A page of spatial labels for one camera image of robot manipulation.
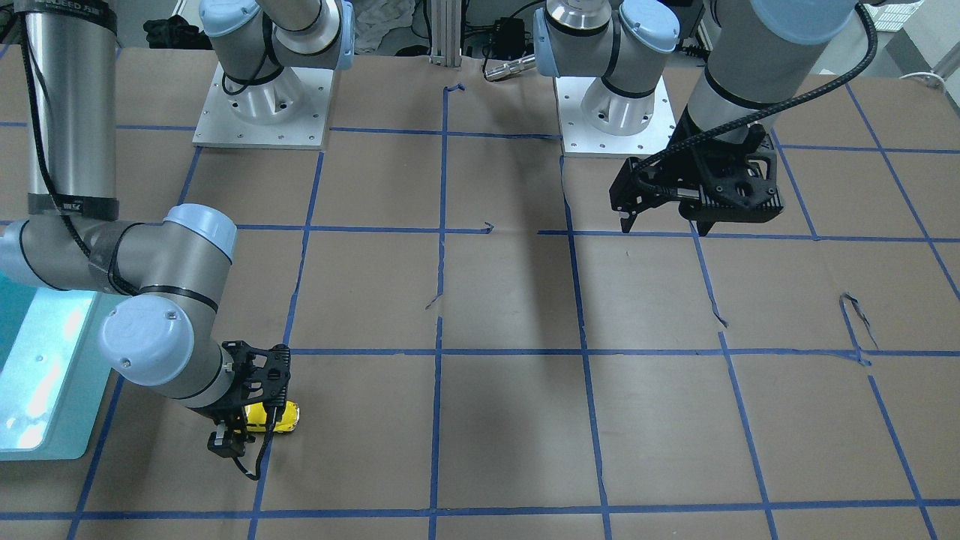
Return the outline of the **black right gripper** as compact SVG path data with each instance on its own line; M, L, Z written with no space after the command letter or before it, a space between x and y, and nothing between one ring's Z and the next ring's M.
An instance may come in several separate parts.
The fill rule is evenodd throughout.
M291 352L282 343L270 349L258 349L244 341L225 341L221 345L231 359L233 382L219 400L202 408L202 414L216 422L226 422L231 428L216 427L207 438L207 450L220 458L243 458L249 434L239 430L240 421L250 410L255 414L246 428L254 433L266 431L266 414L272 410L277 411L274 430L293 431L293 403L287 400Z

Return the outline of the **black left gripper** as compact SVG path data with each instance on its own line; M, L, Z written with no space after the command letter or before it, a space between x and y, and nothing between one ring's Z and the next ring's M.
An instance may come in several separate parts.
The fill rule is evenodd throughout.
M611 182L609 199L622 233L633 230L639 213L670 203L695 222L699 237L717 223L761 224L783 211L777 154L759 124L748 127L741 143L709 138L648 165L628 157Z

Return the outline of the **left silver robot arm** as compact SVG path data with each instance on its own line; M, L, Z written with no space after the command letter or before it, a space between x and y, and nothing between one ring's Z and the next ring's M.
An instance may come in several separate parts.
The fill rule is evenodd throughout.
M770 129L779 113L857 78L877 57L870 1L715 1L720 37L668 143L628 157L609 188L630 233L638 215L668 203L700 236L717 223L761 224L783 212ZM850 70L805 93L803 80L830 41L859 20L867 45ZM586 77L597 129L628 136L644 127L680 24L659 1L548 1L532 33L538 72Z

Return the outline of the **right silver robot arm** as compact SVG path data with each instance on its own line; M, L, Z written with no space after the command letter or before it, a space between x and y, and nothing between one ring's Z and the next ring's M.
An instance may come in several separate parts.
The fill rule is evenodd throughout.
M209 451L239 459L286 406L290 349L218 343L212 327L236 249L236 225L181 204L158 225L118 219L116 31L109 1L15 1L31 142L28 220L2 236L2 272L51 290L124 295L100 351L120 375L214 423ZM349 1L202 1L218 69L196 124L207 146L319 149L332 73L353 63Z

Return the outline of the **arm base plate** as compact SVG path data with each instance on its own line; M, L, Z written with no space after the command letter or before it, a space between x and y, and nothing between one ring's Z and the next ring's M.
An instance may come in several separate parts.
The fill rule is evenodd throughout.
M641 98L614 94L597 76L561 76L554 83L567 158L646 157L668 147L675 120L664 79Z
M288 67L273 81L239 88L217 66L193 143L207 148L323 150L337 72Z

